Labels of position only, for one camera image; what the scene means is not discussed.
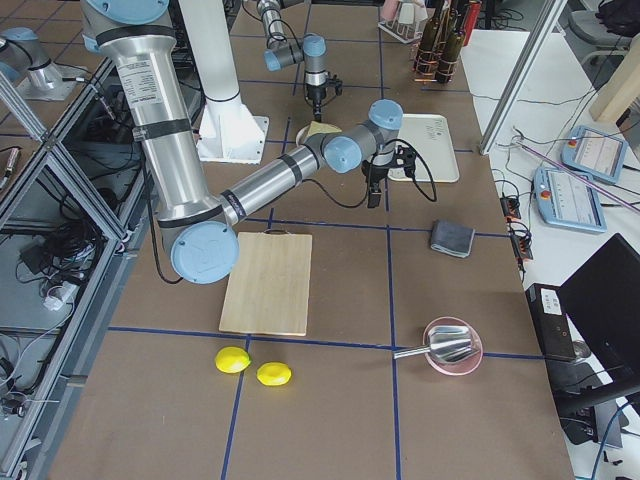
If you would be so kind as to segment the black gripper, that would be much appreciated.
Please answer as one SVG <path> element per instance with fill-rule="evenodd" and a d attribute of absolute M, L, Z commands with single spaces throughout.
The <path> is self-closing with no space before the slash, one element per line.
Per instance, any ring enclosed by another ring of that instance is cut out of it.
<path fill-rule="evenodd" d="M 313 110 L 314 121 L 322 122 L 322 105 L 327 97 L 325 85 L 305 85 L 305 100 Z"/>
<path fill-rule="evenodd" d="M 373 155 L 362 162 L 362 173 L 365 177 L 367 190 L 367 208 L 377 208 L 380 205 L 381 190 L 379 183 L 387 177 L 393 166 L 393 154 Z"/>

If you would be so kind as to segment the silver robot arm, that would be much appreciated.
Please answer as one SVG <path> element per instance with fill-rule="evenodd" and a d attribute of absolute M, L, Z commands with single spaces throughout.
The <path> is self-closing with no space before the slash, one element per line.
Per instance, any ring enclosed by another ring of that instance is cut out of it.
<path fill-rule="evenodd" d="M 86 47 L 115 65 L 161 207 L 157 222 L 174 271 L 195 284 L 227 276 L 239 256 L 234 226 L 323 167 L 346 173 L 380 153 L 401 129 L 392 100 L 339 134 L 316 134 L 219 195 L 203 164 L 257 150 L 264 131 L 241 100 L 228 24 L 218 1 L 184 1 L 183 21 L 206 98 L 194 129 L 172 60 L 175 31 L 165 1 L 85 1 Z"/>
<path fill-rule="evenodd" d="M 297 4 L 300 4 L 300 1 L 256 2 L 256 13 L 262 23 L 266 40 L 263 58 L 266 68 L 271 72 L 296 64 L 304 65 L 305 100 L 312 108 L 314 120 L 321 122 L 327 90 L 334 86 L 336 94 L 340 95 L 341 83 L 336 76 L 331 77 L 326 68 L 325 39 L 314 33 L 299 38 L 282 18 L 283 9 Z"/>

